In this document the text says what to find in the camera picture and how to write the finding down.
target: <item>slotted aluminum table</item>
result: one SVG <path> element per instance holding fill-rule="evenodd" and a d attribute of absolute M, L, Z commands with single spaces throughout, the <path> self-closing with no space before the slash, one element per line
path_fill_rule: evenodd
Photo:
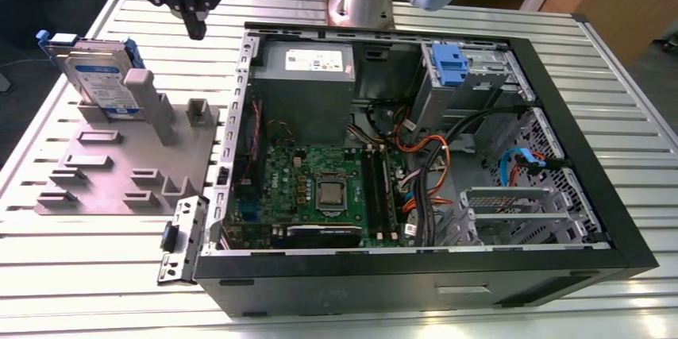
<path fill-rule="evenodd" d="M 326 11 L 319 0 L 223 0 L 207 38 L 193 41 L 167 7 L 108 0 L 88 37 L 132 36 L 169 99 L 225 107 L 245 21 L 324 24 Z M 156 286 L 165 217 L 33 213 L 80 120 L 79 95 L 61 76 L 0 172 L 0 333 L 678 337 L 677 139 L 596 33 L 568 15 L 458 7 L 426 13 L 398 4 L 395 21 L 399 29 L 531 39 L 661 267 L 538 308 L 231 320 L 200 287 Z"/>

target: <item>blue cable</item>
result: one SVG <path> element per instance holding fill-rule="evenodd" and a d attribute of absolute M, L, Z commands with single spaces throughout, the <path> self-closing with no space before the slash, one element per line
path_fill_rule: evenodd
<path fill-rule="evenodd" d="M 508 185 L 508 172 L 506 167 L 512 153 L 520 154 L 526 158 L 527 162 L 536 163 L 539 167 L 546 167 L 547 165 L 543 160 L 539 160 L 538 158 L 534 157 L 531 151 L 527 148 L 508 148 L 508 150 L 504 152 L 503 157 L 499 160 L 499 180 L 500 185 L 503 187 Z"/>

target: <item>motherboard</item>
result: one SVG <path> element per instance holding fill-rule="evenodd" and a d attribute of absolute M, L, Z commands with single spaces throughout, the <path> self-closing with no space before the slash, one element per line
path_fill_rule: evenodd
<path fill-rule="evenodd" d="M 271 146 L 259 201 L 237 201 L 228 235 L 244 248 L 400 246 L 395 174 L 384 147 Z"/>

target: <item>metal bracket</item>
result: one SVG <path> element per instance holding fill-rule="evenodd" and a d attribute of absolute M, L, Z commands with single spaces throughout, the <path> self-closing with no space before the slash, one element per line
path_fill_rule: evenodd
<path fill-rule="evenodd" d="M 209 201 L 203 196 L 179 200 L 173 219 L 161 234 L 160 271 L 157 286 L 168 284 L 195 285 L 192 273 L 200 252 L 204 218 Z"/>

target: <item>cpu socket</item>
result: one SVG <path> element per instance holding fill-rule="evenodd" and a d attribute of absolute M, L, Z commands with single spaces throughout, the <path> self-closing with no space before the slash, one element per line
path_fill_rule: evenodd
<path fill-rule="evenodd" d="M 347 210 L 346 179 L 316 179 L 316 209 L 328 217 L 339 216 Z"/>

